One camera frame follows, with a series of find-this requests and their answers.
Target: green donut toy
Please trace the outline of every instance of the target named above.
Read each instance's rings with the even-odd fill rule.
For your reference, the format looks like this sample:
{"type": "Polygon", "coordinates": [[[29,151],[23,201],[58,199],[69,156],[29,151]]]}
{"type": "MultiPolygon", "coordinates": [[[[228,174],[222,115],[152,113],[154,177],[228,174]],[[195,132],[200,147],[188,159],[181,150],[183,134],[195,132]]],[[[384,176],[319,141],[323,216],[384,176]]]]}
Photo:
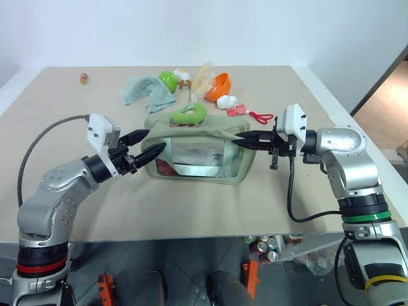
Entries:
{"type": "Polygon", "coordinates": [[[198,124],[201,121],[204,121],[207,116],[207,108],[204,104],[201,103],[192,103],[188,104],[180,110],[170,114],[170,120],[174,124],[198,124]]]}

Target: yellow band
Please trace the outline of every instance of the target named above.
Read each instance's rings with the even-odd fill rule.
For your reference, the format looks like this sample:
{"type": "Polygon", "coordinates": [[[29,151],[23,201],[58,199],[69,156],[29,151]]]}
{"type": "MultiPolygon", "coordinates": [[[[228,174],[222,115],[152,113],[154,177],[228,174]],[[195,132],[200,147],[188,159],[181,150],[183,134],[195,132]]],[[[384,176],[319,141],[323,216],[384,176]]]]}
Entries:
{"type": "Polygon", "coordinates": [[[365,283],[365,291],[368,290],[368,287],[370,287],[373,283],[379,282],[379,281],[398,281],[398,282],[408,282],[408,279],[402,276],[396,276],[396,275],[380,275],[373,277],[372,279],[369,279],[368,282],[365,283]]]}

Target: green ring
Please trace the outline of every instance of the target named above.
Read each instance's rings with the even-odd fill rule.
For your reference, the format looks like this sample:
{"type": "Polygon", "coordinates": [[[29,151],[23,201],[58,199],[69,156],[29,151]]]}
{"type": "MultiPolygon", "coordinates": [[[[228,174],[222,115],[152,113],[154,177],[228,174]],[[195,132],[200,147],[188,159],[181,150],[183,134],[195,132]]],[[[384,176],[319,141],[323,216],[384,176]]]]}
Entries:
{"type": "Polygon", "coordinates": [[[342,217],[344,222],[367,222],[376,221],[391,217],[391,212],[387,210],[386,212],[379,212],[378,214],[370,215],[354,215],[352,217],[342,217]]]}
{"type": "Polygon", "coordinates": [[[206,116],[207,108],[205,105],[193,103],[171,113],[170,120],[175,124],[198,124],[203,121],[206,116]],[[186,113],[189,110],[194,110],[194,113],[186,113]]]}

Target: light blue cloth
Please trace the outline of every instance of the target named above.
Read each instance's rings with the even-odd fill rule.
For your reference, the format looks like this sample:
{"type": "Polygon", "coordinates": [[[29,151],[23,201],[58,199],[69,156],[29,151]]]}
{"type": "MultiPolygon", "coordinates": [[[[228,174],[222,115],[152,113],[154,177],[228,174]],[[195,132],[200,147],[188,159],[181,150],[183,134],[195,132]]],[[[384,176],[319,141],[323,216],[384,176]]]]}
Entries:
{"type": "Polygon", "coordinates": [[[146,104],[149,113],[158,112],[176,102],[166,84],[153,76],[130,78],[129,85],[122,91],[122,102],[129,105],[145,96],[149,96],[146,104]]]}

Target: green pouch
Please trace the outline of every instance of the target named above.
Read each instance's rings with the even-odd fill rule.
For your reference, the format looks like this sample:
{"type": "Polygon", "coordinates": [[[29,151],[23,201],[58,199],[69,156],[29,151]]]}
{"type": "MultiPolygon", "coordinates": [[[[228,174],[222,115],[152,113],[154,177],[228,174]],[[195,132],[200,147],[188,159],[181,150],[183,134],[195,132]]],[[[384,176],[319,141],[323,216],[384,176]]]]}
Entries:
{"type": "Polygon", "coordinates": [[[169,117],[168,113],[155,113],[145,120],[150,133],[142,142],[142,151],[156,143],[167,144],[160,156],[146,165],[149,175],[220,184],[237,184],[245,178],[256,151],[232,142],[240,139],[236,134],[249,130],[244,118],[208,115],[196,127],[170,127],[169,117]]]}

